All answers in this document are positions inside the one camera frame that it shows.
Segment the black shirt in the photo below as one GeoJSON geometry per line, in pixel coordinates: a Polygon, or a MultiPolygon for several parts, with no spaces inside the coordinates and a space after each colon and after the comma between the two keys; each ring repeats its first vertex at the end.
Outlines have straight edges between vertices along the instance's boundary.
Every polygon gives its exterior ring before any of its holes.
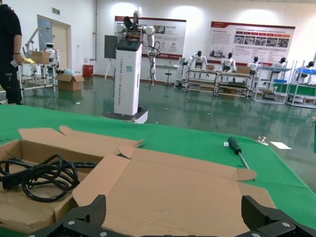
{"type": "Polygon", "coordinates": [[[19,18],[8,5],[0,5],[0,63],[13,60],[16,35],[22,35],[19,18]]]}

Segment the screwdriver shaft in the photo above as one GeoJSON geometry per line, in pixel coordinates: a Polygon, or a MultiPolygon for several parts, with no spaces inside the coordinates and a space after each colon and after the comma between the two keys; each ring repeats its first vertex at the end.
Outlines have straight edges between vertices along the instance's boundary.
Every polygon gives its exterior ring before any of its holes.
{"type": "Polygon", "coordinates": [[[240,158],[242,159],[243,164],[247,167],[247,169],[250,169],[247,162],[245,161],[244,157],[242,156],[242,154],[240,152],[238,154],[239,154],[240,158]]]}

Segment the black pants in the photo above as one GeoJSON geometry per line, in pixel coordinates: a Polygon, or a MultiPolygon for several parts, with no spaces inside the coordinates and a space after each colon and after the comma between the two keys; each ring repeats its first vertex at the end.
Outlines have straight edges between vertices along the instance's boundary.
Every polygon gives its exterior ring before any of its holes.
{"type": "Polygon", "coordinates": [[[8,104],[21,104],[22,95],[17,76],[17,68],[10,63],[0,64],[0,85],[6,91],[8,104]]]}

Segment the ceiling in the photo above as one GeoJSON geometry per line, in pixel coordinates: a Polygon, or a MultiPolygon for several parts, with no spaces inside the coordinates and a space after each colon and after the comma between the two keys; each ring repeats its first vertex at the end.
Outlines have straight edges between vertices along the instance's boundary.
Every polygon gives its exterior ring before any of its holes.
{"type": "Polygon", "coordinates": [[[270,2],[316,3],[316,0],[243,0],[243,1],[270,1],[270,2]]]}

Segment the black screwdriver handle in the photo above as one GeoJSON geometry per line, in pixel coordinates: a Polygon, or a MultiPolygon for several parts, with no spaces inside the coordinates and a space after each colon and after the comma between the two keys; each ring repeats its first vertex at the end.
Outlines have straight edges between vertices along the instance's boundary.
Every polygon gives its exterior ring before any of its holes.
{"type": "Polygon", "coordinates": [[[241,153],[241,148],[239,147],[238,142],[234,137],[230,137],[228,139],[228,144],[229,148],[232,149],[236,155],[241,153]]]}

